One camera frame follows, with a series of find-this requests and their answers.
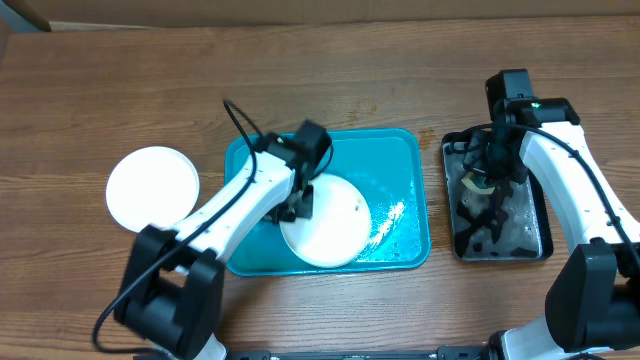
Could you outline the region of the yellow green sponge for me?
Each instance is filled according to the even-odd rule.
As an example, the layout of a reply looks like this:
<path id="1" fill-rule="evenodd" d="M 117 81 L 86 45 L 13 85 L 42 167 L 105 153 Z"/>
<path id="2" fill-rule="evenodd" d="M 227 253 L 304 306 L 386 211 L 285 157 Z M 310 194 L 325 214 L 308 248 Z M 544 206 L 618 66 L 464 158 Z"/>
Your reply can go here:
<path id="1" fill-rule="evenodd" d="M 495 191 L 495 187 L 485 183 L 485 177 L 468 172 L 462 179 L 461 183 L 471 192 L 480 195 L 491 195 Z"/>

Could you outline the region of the white plate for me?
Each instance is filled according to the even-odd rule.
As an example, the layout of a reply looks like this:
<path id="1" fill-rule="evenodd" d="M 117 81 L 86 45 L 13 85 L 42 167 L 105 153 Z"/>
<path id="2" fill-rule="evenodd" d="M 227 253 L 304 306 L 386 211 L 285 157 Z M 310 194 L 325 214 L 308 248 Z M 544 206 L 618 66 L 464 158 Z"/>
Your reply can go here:
<path id="1" fill-rule="evenodd" d="M 312 217 L 280 224 L 293 253 L 307 264 L 336 268 L 352 262 L 365 248 L 372 227 L 369 206 L 347 180 L 322 174 L 313 186 Z"/>
<path id="2" fill-rule="evenodd" d="M 113 168 L 105 201 L 120 226 L 139 232 L 149 224 L 166 228 L 185 219 L 199 191 L 196 167 L 184 154 L 151 146 L 130 153 Z"/>

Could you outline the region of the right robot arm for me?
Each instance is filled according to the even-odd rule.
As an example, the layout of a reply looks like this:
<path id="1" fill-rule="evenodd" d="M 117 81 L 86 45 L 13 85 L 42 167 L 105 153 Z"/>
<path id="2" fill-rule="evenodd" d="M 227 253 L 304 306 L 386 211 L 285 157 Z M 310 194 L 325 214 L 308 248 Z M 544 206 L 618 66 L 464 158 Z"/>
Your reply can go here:
<path id="1" fill-rule="evenodd" d="M 624 207 L 565 98 L 535 96 L 525 69 L 485 83 L 491 121 L 463 131 L 466 173 L 478 194 L 503 195 L 533 176 L 558 218 L 569 258 L 544 314 L 492 336 L 499 359 L 597 359 L 639 344 L 639 222 Z"/>

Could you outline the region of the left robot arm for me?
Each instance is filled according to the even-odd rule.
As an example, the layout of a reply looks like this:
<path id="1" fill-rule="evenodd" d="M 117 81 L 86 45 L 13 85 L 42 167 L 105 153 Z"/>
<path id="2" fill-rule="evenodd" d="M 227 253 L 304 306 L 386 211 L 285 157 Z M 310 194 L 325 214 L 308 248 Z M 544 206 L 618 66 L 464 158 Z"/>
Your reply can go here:
<path id="1" fill-rule="evenodd" d="M 198 212 L 169 229 L 136 236 L 115 320 L 153 343 L 155 359 L 193 359 L 211 339 L 221 313 L 226 263 L 254 226 L 309 219 L 316 168 L 333 148 L 309 120 L 290 137 L 268 133 L 249 146 L 242 169 Z"/>

